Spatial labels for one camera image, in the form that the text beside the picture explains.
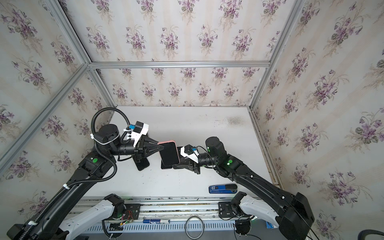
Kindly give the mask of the black phone case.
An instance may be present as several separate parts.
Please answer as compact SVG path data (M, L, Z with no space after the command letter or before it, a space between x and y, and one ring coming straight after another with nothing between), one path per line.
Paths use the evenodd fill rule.
M182 165L173 165L173 169L180 170L180 169L183 169L183 166Z

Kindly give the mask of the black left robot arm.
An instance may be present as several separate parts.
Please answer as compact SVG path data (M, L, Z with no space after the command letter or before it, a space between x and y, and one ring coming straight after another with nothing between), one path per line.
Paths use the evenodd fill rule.
M118 127L108 124L91 133L92 151L79 163L78 168L61 190L25 224L15 224L7 232L11 240L72 240L86 229L108 219L121 218L125 212L122 198L106 196L101 206L93 207L77 216L74 222L65 218L78 201L95 184L110 180L117 173L120 156L133 158L138 170L149 166L148 157L160 152L164 146L147 136L148 126L137 122L128 125L121 135Z

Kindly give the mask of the black smartphone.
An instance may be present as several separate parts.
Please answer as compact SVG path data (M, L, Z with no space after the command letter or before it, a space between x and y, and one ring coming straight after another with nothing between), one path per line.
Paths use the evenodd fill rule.
M172 169L173 166L166 166L163 162L161 162L161 169L166 170L166 169Z

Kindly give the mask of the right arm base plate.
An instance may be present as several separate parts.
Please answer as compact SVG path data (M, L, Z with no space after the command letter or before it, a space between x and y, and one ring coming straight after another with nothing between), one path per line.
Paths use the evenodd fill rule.
M237 205L231 202L218 202L219 217L223 219L230 219L238 217Z

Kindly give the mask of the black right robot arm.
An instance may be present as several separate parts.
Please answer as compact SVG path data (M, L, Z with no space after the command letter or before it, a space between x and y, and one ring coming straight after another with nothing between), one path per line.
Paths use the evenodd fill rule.
M304 240L312 229L315 217L310 203L303 194L292 194L268 182L243 161L227 153L217 137L206 139L206 147L199 152L198 146L178 148L181 158L178 168L200 174L203 166L212 167L221 177L235 182L257 196L256 199L238 192L231 201L237 216L255 216L278 227L288 240Z

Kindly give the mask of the pink-cased phone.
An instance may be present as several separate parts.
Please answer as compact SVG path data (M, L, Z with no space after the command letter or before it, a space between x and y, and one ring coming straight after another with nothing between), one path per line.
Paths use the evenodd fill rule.
M159 153L165 167L173 167L180 163L179 152L175 141L160 142L158 145L163 147Z

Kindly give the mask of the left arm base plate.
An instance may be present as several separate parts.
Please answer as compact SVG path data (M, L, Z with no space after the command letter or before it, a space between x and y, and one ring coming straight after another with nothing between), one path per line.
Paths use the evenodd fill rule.
M137 220L140 214L141 204L125 204L121 220Z

